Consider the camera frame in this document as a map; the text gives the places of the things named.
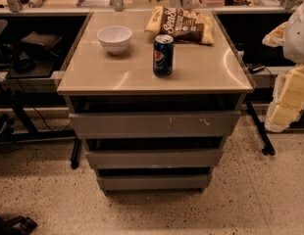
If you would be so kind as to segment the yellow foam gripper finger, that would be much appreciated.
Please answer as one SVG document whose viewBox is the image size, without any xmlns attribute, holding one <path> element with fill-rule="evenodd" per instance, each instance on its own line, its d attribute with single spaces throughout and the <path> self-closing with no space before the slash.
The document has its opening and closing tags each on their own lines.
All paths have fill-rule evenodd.
<svg viewBox="0 0 304 235">
<path fill-rule="evenodd" d="M 304 65 L 297 65 L 276 78 L 273 101 L 270 103 L 265 127 L 272 132 L 283 132 L 300 119 L 304 112 Z"/>
<path fill-rule="evenodd" d="M 285 28 L 286 22 L 281 23 L 263 38 L 262 43 L 269 47 L 282 46 L 284 44 Z"/>
</svg>

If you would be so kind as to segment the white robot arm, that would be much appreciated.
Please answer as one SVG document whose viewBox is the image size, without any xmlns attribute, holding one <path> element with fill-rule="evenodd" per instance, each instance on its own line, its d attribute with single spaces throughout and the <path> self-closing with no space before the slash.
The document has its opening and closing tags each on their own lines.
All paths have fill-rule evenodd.
<svg viewBox="0 0 304 235">
<path fill-rule="evenodd" d="M 283 132 L 304 112 L 304 2 L 286 23 L 267 34 L 262 43 L 281 46 L 283 56 L 295 64 L 288 73 L 280 72 L 276 78 L 273 101 L 266 114 L 266 129 Z"/>
</svg>

